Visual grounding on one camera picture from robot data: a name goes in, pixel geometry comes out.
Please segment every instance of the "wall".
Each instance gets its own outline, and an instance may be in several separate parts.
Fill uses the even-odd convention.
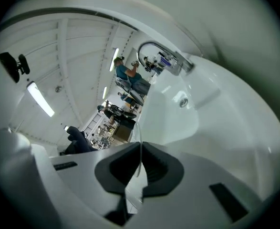
[[[207,58],[256,90],[280,120],[280,23],[264,0],[61,2],[116,16],[172,50],[198,54],[201,47]]]

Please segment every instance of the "black chair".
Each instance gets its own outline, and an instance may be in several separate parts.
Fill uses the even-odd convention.
[[[86,140],[84,132],[80,132],[76,127],[70,126],[67,130],[67,133],[70,134],[68,139],[71,141],[71,144],[65,150],[65,154],[82,154],[92,151],[97,151],[93,148]]]

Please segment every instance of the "person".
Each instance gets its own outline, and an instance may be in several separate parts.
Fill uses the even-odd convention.
[[[118,122],[120,125],[124,125],[129,129],[133,129],[135,125],[135,121],[129,118],[126,118],[124,115],[114,116],[114,114],[108,109],[108,107],[104,107],[102,105],[97,106],[98,112],[103,112],[105,116],[107,116],[110,120],[110,124],[114,124],[114,121]]]
[[[122,99],[123,101],[125,101],[126,103],[128,103],[128,104],[130,104],[132,107],[134,107],[134,105],[135,105],[135,100],[134,100],[133,98],[128,97],[127,94],[122,94],[122,93],[117,93],[117,94],[121,97],[121,99]]]
[[[157,75],[161,74],[162,70],[159,69],[154,63],[149,62],[147,57],[144,57],[144,62],[146,66],[155,71]]]
[[[131,88],[134,89],[137,93],[141,95],[147,95],[150,88],[150,83],[144,80],[142,76],[136,72],[136,69],[139,66],[139,62],[132,62],[131,65],[133,66],[132,70],[124,66],[123,60],[121,58],[114,59],[116,75],[123,80],[129,79]]]
[[[111,129],[111,127],[109,125],[105,125],[105,124],[98,126],[98,128],[104,129],[106,132],[109,132]]]
[[[100,125],[98,126],[98,135],[103,135],[105,132],[106,132],[106,130],[104,129],[104,126],[103,127],[101,127]]]

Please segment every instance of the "ceiling light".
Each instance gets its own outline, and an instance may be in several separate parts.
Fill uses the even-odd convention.
[[[104,92],[103,92],[103,99],[105,98],[105,96],[106,96],[106,91],[107,91],[107,87],[105,86],[105,88],[104,88]]]
[[[118,54],[118,53],[119,53],[119,49],[116,48],[116,49],[115,49],[115,52],[114,52],[114,55],[113,55],[113,58],[112,58],[112,61],[111,61],[111,65],[110,65],[109,71],[112,71],[112,70],[113,70],[113,67],[114,67],[114,62],[113,62],[113,60],[117,57],[117,54]]]
[[[36,100],[37,104],[48,114],[49,117],[54,115],[54,111],[49,106],[49,104],[45,101],[43,95],[39,91],[35,82],[31,82],[27,86],[27,90],[30,92],[32,97]]]

